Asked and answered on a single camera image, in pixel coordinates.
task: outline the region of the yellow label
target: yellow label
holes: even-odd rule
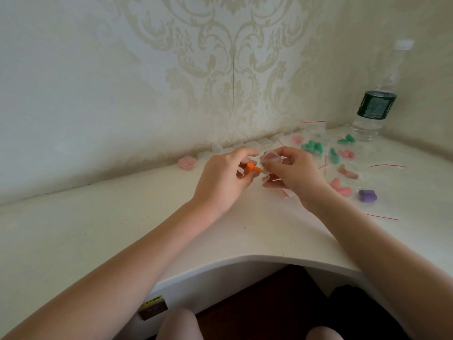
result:
[[[153,303],[155,303],[157,301],[160,301],[162,298],[163,298],[162,295],[157,296],[156,298],[153,298],[153,299],[143,303],[140,308],[144,308],[146,306],[149,306],[150,304],[153,304]]]

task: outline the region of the leg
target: leg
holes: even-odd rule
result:
[[[343,340],[343,338],[333,329],[320,326],[311,329],[305,340]]]
[[[187,309],[170,310],[165,317],[156,340],[203,340],[197,318]]]

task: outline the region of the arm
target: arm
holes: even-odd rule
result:
[[[420,335],[453,339],[453,278],[335,192],[309,153],[287,147],[275,151],[287,159],[266,165],[273,175],[264,186],[291,188]]]
[[[252,148],[213,156],[193,198],[153,231],[63,291],[4,339],[112,339],[178,253],[227,211],[253,180],[238,165]]]

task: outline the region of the dark floor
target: dark floor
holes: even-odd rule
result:
[[[326,299],[301,266],[287,266],[197,314],[204,340],[305,339]]]

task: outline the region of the forearm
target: forearm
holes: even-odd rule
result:
[[[76,282],[5,339],[111,339],[168,264],[216,216],[189,202],[153,231]]]
[[[363,273],[411,325],[432,338],[453,338],[453,279],[388,234],[331,189],[312,211]]]

